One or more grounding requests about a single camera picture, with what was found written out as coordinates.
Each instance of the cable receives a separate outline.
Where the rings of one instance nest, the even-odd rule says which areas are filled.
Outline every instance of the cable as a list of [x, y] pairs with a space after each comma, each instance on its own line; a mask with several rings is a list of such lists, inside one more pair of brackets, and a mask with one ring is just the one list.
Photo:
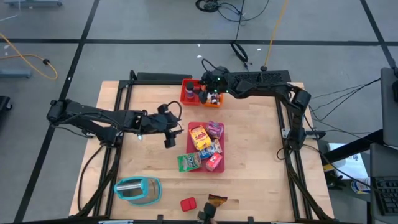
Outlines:
[[[220, 12], [220, 8], [223, 8], [222, 5], [225, 5], [225, 4], [226, 4], [226, 5], [233, 6], [233, 5], [230, 4], [230, 3], [221, 3], [221, 4], [220, 4], [220, 7], [217, 9], [217, 11], [218, 11], [218, 13], [219, 13], [222, 17], [224, 17], [224, 19], [226, 19], [226, 20], [228, 20], [228, 21], [231, 21], [231, 22], [239, 22], [239, 21], [241, 21], [241, 22], [247, 22], [247, 21], [253, 20], [253, 19], [255, 19], [255, 18], [261, 16], [261, 14], [267, 9], [268, 3], [269, 3], [269, 0], [267, 1], [266, 5], [264, 6], [264, 8], [262, 9], [262, 11], [261, 11], [258, 15], [253, 16], [252, 18], [249, 18], [249, 19], [234, 20], [234, 19], [228, 19], [226, 16], [224, 16], [224, 15]], [[235, 6], [233, 6], [233, 7], [234, 7], [235, 10], [237, 11], [237, 12], [235, 12], [235, 13], [236, 13], [237, 15], [240, 14], [240, 15], [242, 16], [242, 14], [243, 14], [242, 10], [239, 11]]]
[[[361, 88], [358, 88], [358, 89], [356, 89], [356, 90], [351, 91], [350, 93], [348, 93], [348, 94], [350, 94], [350, 96], [347, 96], [347, 98], [345, 98], [342, 102], [340, 102], [339, 104], [337, 104], [337, 106], [335, 106], [331, 111], [329, 111], [329, 113], [326, 114], [322, 119], [318, 119], [318, 118], [317, 118], [317, 119], [320, 120], [320, 121], [323, 121], [323, 120], [324, 120], [325, 118], [327, 118], [334, 110], [336, 110], [337, 107], [339, 107], [340, 105], [342, 105], [346, 100], [348, 100], [350, 97], [352, 97], [352, 96], [353, 96], [355, 93], [357, 93], [359, 90], [362, 90], [363, 88], [365, 88], [365, 87], [371, 85], [371, 84], [374, 83], [374, 82], [378, 82], [379, 80], [380, 80], [380, 78], [377, 79], [377, 80], [371, 81], [370, 83], [368, 83], [368, 84], [362, 86]], [[334, 101], [340, 99], [341, 97], [338, 97], [337, 99], [334, 99], [334, 100], [332, 100], [331, 102], [329, 102], [329, 103], [327, 103], [327, 104], [325, 104], [325, 105], [321, 105], [321, 106], [319, 106], [318, 108], [316, 108], [315, 110], [312, 110], [311, 108], [310, 108], [310, 109], [312, 110], [312, 113], [315, 114], [315, 111], [318, 110], [319, 108], [321, 108], [322, 106], [329, 105], [329, 104], [331, 104], [332, 102], [334, 102]]]
[[18, 13], [13, 15], [13, 16], [10, 16], [10, 17], [6, 17], [6, 18], [3, 18], [3, 19], [0, 19], [0, 22], [6, 21], [8, 19], [15, 18], [15, 17], [19, 16], [20, 13], [21, 13], [21, 0], [18, 0]]
[[[343, 133], [343, 131], [340, 131], [340, 130], [326, 130], [326, 131], [323, 131], [323, 132], [330, 132], [330, 131], [338, 131], [338, 132]], [[350, 133], [351, 134], [372, 134], [372, 132], [354, 132], [354, 131], [352, 131]]]
[[208, 63], [210, 66], [212, 66], [215, 70], [219, 70], [219, 71], [221, 71], [221, 72], [226, 72], [225, 70], [221, 70], [221, 69], [215, 67], [211, 62], [209, 62], [207, 59], [203, 58], [203, 59], [201, 60], [201, 65], [202, 65], [203, 68], [206, 70], [206, 72], [208, 72], [209, 70], [207, 70], [207, 68], [206, 68], [206, 66], [205, 66], [205, 64], [204, 64], [204, 62], [207, 62], [207, 63]]
[[[276, 158], [278, 158], [278, 160], [284, 160], [284, 159], [285, 159], [285, 158], [279, 157], [279, 152], [280, 152], [281, 150], [283, 150], [283, 147], [280, 148], [280, 149], [278, 149], [278, 151], [276, 152]], [[288, 149], [288, 151], [289, 151], [289, 156], [290, 156], [294, 150], [293, 150], [293, 149]]]
[[393, 200], [395, 200], [395, 201], [397, 202], [398, 197], [391, 197], [391, 196], [388, 195], [387, 193], [381, 192], [381, 191], [378, 190], [377, 188], [375, 188], [375, 187], [373, 187], [373, 186], [371, 186], [371, 185], [369, 185], [369, 184], [367, 184], [367, 183], [365, 183], [365, 182], [363, 182], [363, 181], [360, 181], [360, 180], [358, 180], [358, 179], [356, 179], [356, 178], [354, 178], [354, 177], [348, 175], [347, 173], [341, 171], [339, 168], [337, 168], [335, 165], [333, 165], [333, 163], [331, 163], [331, 162], [328, 160], [328, 158], [326, 158], [326, 156], [325, 156], [321, 151], [319, 151], [319, 149], [317, 149], [317, 148], [315, 148], [315, 147], [313, 147], [313, 146], [309, 146], [309, 145], [307, 145], [307, 144], [304, 144], [304, 146], [307, 146], [307, 147], [309, 147], [309, 148], [312, 148], [312, 149], [316, 150], [316, 151], [319, 153], [319, 155], [321, 155], [322, 158], [323, 158], [329, 165], [331, 165], [331, 166], [332, 166], [335, 170], [337, 170], [338, 172], [341, 172], [342, 174], [346, 175], [346, 176], [347, 176], [348, 178], [350, 178], [351, 180], [355, 180], [355, 181], [357, 181], [357, 182], [359, 182], [359, 183], [361, 183], [361, 184], [363, 184], [363, 185], [369, 187], [371, 190], [374, 190], [375, 192], [377, 192], [377, 193], [379, 193], [379, 194], [381, 194], [381, 195], [387, 196], [387, 197], [389, 197], [389, 198], [391, 198], [391, 199], [393, 199]]
[[74, 131], [72, 131], [71, 129], [68, 129], [68, 128], [64, 128], [64, 127], [60, 127], [60, 126], [54, 126], [54, 125], [52, 125], [52, 127], [69, 131], [70, 133], [76, 134], [77, 136], [80, 136], [80, 137], [83, 137], [83, 138], [91, 138], [91, 136], [86, 136], [84, 134], [76, 133], [76, 132], [74, 132]]
[[270, 42], [269, 42], [269, 47], [268, 47], [268, 52], [267, 52], [266, 61], [264, 62], [264, 67], [265, 67], [265, 68], [267, 67], [267, 63], [268, 63], [269, 56], [271, 55], [272, 42], [273, 42], [274, 39], [275, 39], [276, 31], [278, 30], [279, 24], [280, 24], [280, 22], [281, 22], [281, 20], [282, 20], [282, 18], [283, 18], [283, 16], [284, 16], [284, 14], [285, 14], [285, 10], [286, 10], [286, 7], [287, 7], [287, 4], [288, 4], [288, 3], [289, 3], [289, 0], [285, 0], [284, 5], [282, 6], [282, 10], [280, 11], [280, 14], [279, 14], [279, 18], [278, 18], [278, 20], [277, 20], [277, 22], [276, 22], [276, 25], [275, 25], [275, 27], [274, 27], [274, 30], [272, 31], [272, 36], [271, 36], [271, 40], [270, 40]]
[[350, 134], [350, 135], [352, 135], [352, 136], [354, 136], [354, 137], [357, 137], [357, 138], [359, 138], [359, 139], [363, 139], [363, 140], [365, 140], [365, 141], [368, 141], [368, 142], [371, 142], [371, 143], [375, 143], [374, 141], [370, 141], [370, 140], [368, 140], [368, 139], [366, 139], [366, 138], [359, 137], [359, 136], [357, 136], [356, 134], [350, 133], [350, 132], [348, 132], [348, 131], [344, 131], [344, 130], [342, 130], [342, 129], [340, 129], [340, 128], [336, 128], [336, 127], [334, 127], [334, 126], [332, 126], [332, 125], [330, 125], [330, 124], [327, 124], [327, 123], [325, 123], [325, 122], [323, 122], [323, 121], [319, 121], [319, 120], [317, 120], [317, 119], [313, 119], [313, 120], [318, 121], [319, 123], [322, 123], [322, 124], [324, 124], [324, 125], [326, 125], [326, 126], [329, 126], [329, 127], [331, 127], [331, 128], [337, 129], [337, 130], [341, 131], [342, 133]]
[[243, 6], [244, 6], [244, 1], [245, 1], [245, 0], [242, 0], [241, 12], [239, 13], [239, 24], [238, 24], [238, 30], [236, 31], [235, 41], [238, 39], [239, 28], [241, 27], [241, 22], [242, 22], [242, 11], [243, 11]]
[[[0, 60], [1, 60], [1, 59], [14, 58], [14, 57], [20, 57], [20, 58], [22, 58], [22, 59], [26, 62], [26, 64], [28, 64], [31, 68], [33, 68], [36, 72], [38, 72], [39, 74], [41, 74], [41, 75], [44, 76], [45, 78], [48, 78], [48, 79], [50, 79], [50, 80], [56, 80], [56, 79], [58, 78], [58, 72], [57, 72], [57, 70], [50, 64], [50, 61], [49, 61], [49, 60], [44, 59], [44, 58], [41, 58], [41, 57], [39, 57], [39, 56], [37, 56], [37, 55], [32, 55], [32, 54], [22, 55], [22, 54], [19, 52], [19, 50], [7, 39], [7, 37], [6, 37], [5, 35], [3, 35], [2, 33], [0, 33], [0, 37], [2, 37], [2, 38], [7, 42], [7, 44], [9, 44], [9, 45], [17, 52], [17, 54], [18, 54], [18, 55], [13, 55], [13, 56], [8, 56], [8, 57], [0, 58]], [[48, 66], [54, 71], [55, 77], [50, 77], [50, 76], [47, 76], [46, 74], [42, 73], [39, 69], [37, 69], [34, 65], [32, 65], [28, 60], [26, 60], [26, 58], [25, 58], [24, 56], [39, 58], [41, 61], [43, 61], [43, 63], [44, 63], [45, 65], [48, 65]]]
[[86, 171], [86, 169], [87, 169], [87, 167], [88, 167], [88, 164], [91, 162], [91, 160], [94, 159], [94, 157], [95, 157], [96, 155], [98, 155], [98, 153], [100, 153], [100, 151], [101, 151], [102, 148], [104, 148], [104, 146], [99, 147], [99, 149], [98, 149], [96, 152], [94, 152], [94, 154], [87, 160], [85, 166], [83, 167], [83, 170], [81, 170], [80, 180], [79, 180], [79, 188], [78, 188], [78, 191], [77, 191], [77, 208], [79, 209], [79, 212], [81, 212], [81, 207], [80, 207], [80, 195], [81, 195], [81, 186], [82, 186], [82, 184], [83, 184], [83, 182], [82, 182], [83, 176], [84, 176], [85, 171]]
[[178, 101], [171, 101], [170, 103], [167, 104], [167, 106], [170, 106], [170, 105], [173, 104], [173, 103], [177, 104], [178, 107], [180, 108], [180, 114], [179, 114], [179, 116], [178, 116], [178, 118], [180, 119], [180, 118], [181, 118], [181, 114], [182, 114], [182, 106], [181, 106], [181, 103], [178, 102]]
[[334, 92], [332, 92], [332, 93], [327, 93], [327, 94], [322, 94], [322, 95], [319, 95], [319, 96], [314, 96], [314, 97], [311, 97], [311, 99], [316, 99], [316, 98], [319, 98], [319, 97], [322, 97], [322, 96], [328, 96], [328, 95], [332, 95], [332, 94], [335, 94], [335, 93], [340, 93], [340, 92], [343, 92], [343, 91], [346, 91], [346, 90], [350, 90], [350, 89], [353, 89], [353, 88], [357, 88], [357, 87], [361, 87], [361, 86], [364, 86], [364, 85], [366, 85], [367, 83], [365, 83], [365, 84], [360, 84], [360, 85], [357, 85], [357, 86], [353, 86], [353, 87], [349, 87], [349, 88], [346, 88], [346, 89], [344, 89], [344, 90], [339, 90], [339, 91], [334, 91]]
[[373, 81], [371, 81], [371, 82], [369, 82], [369, 83], [367, 83], [367, 84], [364, 84], [364, 85], [362, 85], [360, 88], [357, 88], [357, 89], [355, 89], [355, 90], [353, 90], [353, 91], [351, 91], [351, 92], [349, 92], [349, 93], [346, 93], [346, 94], [344, 94], [344, 95], [342, 95], [342, 96], [339, 96], [338, 98], [336, 98], [336, 99], [330, 101], [329, 103], [326, 103], [326, 104], [324, 104], [324, 105], [320, 105], [320, 106], [318, 106], [316, 109], [314, 109], [314, 111], [316, 111], [316, 110], [318, 110], [318, 109], [320, 109], [320, 108], [322, 108], [322, 107], [324, 107], [324, 106], [327, 106], [327, 105], [333, 103], [334, 101], [339, 100], [339, 99], [341, 99], [342, 97], [347, 96], [347, 95], [349, 95], [349, 94], [351, 94], [351, 93], [355, 94], [355, 93], [357, 93], [359, 90], [362, 90], [363, 88], [365, 88], [365, 87], [367, 87], [367, 86], [369, 86], [369, 85], [371, 85], [371, 84], [373, 84], [373, 83], [375, 83], [375, 82], [378, 82], [378, 81], [380, 81], [380, 78], [378, 78], [377, 80], [373, 80]]
[[[312, 132], [315, 132], [314, 129], [313, 129], [313, 127], [312, 127], [312, 126], [310, 125], [310, 123], [308, 122], [308, 119], [307, 119], [307, 117], [306, 117], [305, 115], [304, 115], [304, 118], [305, 118], [305, 121], [307, 122], [308, 126], [309, 126], [310, 129], [312, 130]], [[328, 158], [326, 158], [325, 155], [323, 155], [323, 153], [322, 153], [321, 151], [319, 151], [319, 149], [317, 149], [317, 148], [315, 148], [315, 147], [313, 147], [313, 146], [309, 146], [309, 145], [307, 145], [307, 144], [304, 144], [304, 146], [307, 146], [307, 147], [310, 147], [310, 148], [316, 150], [316, 151], [319, 153], [319, 155], [321, 155], [322, 158], [323, 158], [329, 165], [331, 165], [331, 166], [332, 166], [334, 169], [336, 169], [338, 172], [341, 172], [342, 174], [344, 174], [344, 175], [346, 175], [347, 177], [349, 177], [351, 180], [355, 180], [355, 181], [357, 181], [357, 182], [359, 182], [359, 183], [361, 183], [361, 184], [363, 184], [363, 185], [369, 187], [370, 189], [374, 190], [375, 192], [377, 192], [377, 193], [379, 193], [379, 194], [383, 194], [383, 195], [385, 195], [385, 196], [387, 196], [387, 197], [389, 197], [389, 198], [392, 198], [393, 200], [397, 199], [397, 197], [391, 197], [390, 195], [381, 192], [380, 190], [378, 190], [378, 189], [376, 189], [376, 188], [370, 186], [369, 184], [364, 183], [364, 182], [362, 182], [362, 181], [360, 181], [360, 180], [358, 180], [358, 179], [356, 179], [356, 178], [354, 178], [354, 177], [348, 175], [347, 173], [345, 173], [345, 172], [339, 170], [335, 165], [333, 165], [333, 163], [331, 163], [331, 162], [328, 160]]]

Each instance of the snack package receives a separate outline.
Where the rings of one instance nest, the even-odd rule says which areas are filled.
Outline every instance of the snack package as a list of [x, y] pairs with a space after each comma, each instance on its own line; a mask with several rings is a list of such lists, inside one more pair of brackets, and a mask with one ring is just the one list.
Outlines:
[[202, 125], [190, 129], [189, 133], [191, 135], [193, 145], [199, 151], [204, 150], [207, 147], [211, 146], [211, 139], [209, 135], [207, 135]]
[[220, 141], [218, 139], [214, 139], [214, 141], [211, 143], [211, 148], [214, 153], [218, 152], [219, 154], [221, 154], [223, 152]]
[[201, 167], [201, 160], [198, 153], [177, 156], [177, 161], [180, 172], [187, 172]]
[[209, 203], [212, 204], [214, 207], [219, 207], [220, 205], [224, 204], [228, 200], [228, 197], [221, 197], [217, 195], [209, 194]]
[[222, 155], [217, 152], [214, 153], [214, 155], [212, 155], [212, 157], [206, 162], [206, 169], [212, 172], [218, 166], [222, 158]]
[[207, 134], [215, 139], [219, 139], [224, 131], [224, 126], [221, 123], [209, 121], [206, 126]]
[[214, 153], [211, 153], [211, 151], [209, 151], [207, 148], [207, 149], [199, 151], [198, 154], [200, 156], [200, 159], [207, 159], [210, 156], [212, 156]]
[[207, 159], [216, 152], [218, 152], [219, 154], [223, 152], [223, 150], [221, 149], [221, 144], [218, 139], [213, 140], [210, 147], [207, 147], [206, 149], [201, 150], [198, 153], [200, 159]]

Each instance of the red block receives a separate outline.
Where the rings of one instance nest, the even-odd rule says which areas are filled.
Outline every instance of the red block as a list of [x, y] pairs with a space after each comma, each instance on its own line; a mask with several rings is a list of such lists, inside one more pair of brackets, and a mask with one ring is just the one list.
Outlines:
[[195, 201], [194, 197], [184, 199], [180, 202], [180, 204], [183, 212], [195, 209], [197, 207], [197, 202]]

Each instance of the red container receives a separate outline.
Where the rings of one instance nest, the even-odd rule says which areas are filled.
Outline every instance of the red container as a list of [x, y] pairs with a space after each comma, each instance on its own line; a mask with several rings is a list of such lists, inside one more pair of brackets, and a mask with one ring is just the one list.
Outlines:
[[190, 197], [190, 198], [182, 200], [180, 202], [180, 205], [181, 205], [181, 210], [183, 212], [186, 212], [186, 211], [195, 209], [197, 207], [197, 202], [194, 197]]
[[199, 105], [200, 104], [200, 100], [198, 95], [195, 94], [195, 96], [193, 96], [193, 98], [187, 98], [186, 96], [186, 89], [185, 87], [187, 86], [188, 82], [192, 82], [193, 83], [193, 87], [194, 89], [200, 89], [201, 85], [199, 84], [199, 80], [194, 80], [191, 78], [185, 78], [182, 80], [182, 86], [181, 86], [181, 96], [180, 96], [180, 102], [183, 105]]
[[[192, 129], [192, 128], [197, 127], [199, 125], [202, 125], [204, 128], [206, 128], [207, 122], [189, 122], [188, 123], [188, 129]], [[189, 134], [189, 131], [187, 131], [187, 133], [188, 133], [187, 134], [187, 153], [197, 152], [197, 149], [193, 145], [192, 138], [191, 138], [191, 135]], [[225, 126], [224, 126], [224, 131], [221, 134], [221, 137], [219, 139], [221, 148], [223, 150], [223, 152], [221, 153], [223, 158], [221, 159], [221, 161], [218, 164], [218, 166], [212, 172], [210, 172], [210, 171], [208, 171], [206, 169], [206, 162], [209, 160], [209, 158], [208, 159], [202, 159], [201, 168], [197, 168], [197, 169], [191, 170], [190, 172], [209, 172], [209, 173], [222, 173], [222, 172], [224, 172], [224, 168], [225, 168], [224, 133], [225, 133]]]

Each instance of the floor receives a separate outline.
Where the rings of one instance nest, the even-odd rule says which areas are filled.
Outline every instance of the floor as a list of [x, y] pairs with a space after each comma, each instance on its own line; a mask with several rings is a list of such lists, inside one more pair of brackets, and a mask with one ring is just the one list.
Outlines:
[[[238, 8], [241, 5], [239, 0], [225, 2]], [[389, 64], [361, 2], [365, 1], [290, 1], [272, 48], [269, 70], [289, 70], [292, 80], [304, 82], [313, 96], [379, 78], [380, 69]], [[398, 58], [398, 30], [392, 29], [398, 20], [398, 2], [366, 2], [388, 50]], [[48, 58], [59, 73], [55, 81], [38, 73], [30, 79], [0, 79], [0, 95], [10, 96], [14, 105], [0, 126], [0, 223], [14, 221], [49, 126], [45, 115], [50, 100], [57, 99], [61, 92], [80, 103], [95, 105], [103, 80], [127, 79], [130, 69], [186, 73], [199, 78], [203, 73], [202, 57], [231, 71], [245, 71], [228, 44], [235, 38], [237, 23], [226, 21], [218, 13], [200, 12], [194, 3], [69, 0], [62, 7], [23, 8], [16, 18], [0, 22], [0, 32], [21, 52]], [[246, 1], [246, 17], [256, 15], [265, 3]], [[238, 39], [247, 40], [243, 47], [252, 63], [250, 71], [259, 70], [264, 63], [268, 46], [262, 40], [271, 38], [282, 5], [283, 1], [270, 0], [264, 14], [240, 27]], [[223, 12], [238, 19], [229, 11]], [[1, 18], [16, 13], [16, 8], [0, 1]], [[86, 24], [88, 18], [93, 18], [92, 23]], [[14, 51], [0, 42], [0, 55], [14, 55]], [[53, 75], [41, 61], [31, 62]], [[10, 59], [0, 60], [0, 67], [27, 65], [20, 59]], [[355, 94], [324, 122], [350, 132], [380, 129], [379, 85], [375, 83]], [[336, 97], [317, 98], [311, 105], [317, 107]], [[338, 102], [319, 109], [317, 115], [324, 116]], [[316, 126], [330, 129], [320, 123]], [[356, 137], [329, 132], [325, 139], [350, 142]], [[84, 139], [55, 131], [24, 221], [68, 215], [84, 148]], [[331, 191], [330, 195], [336, 218], [366, 221], [364, 202], [341, 192]]]

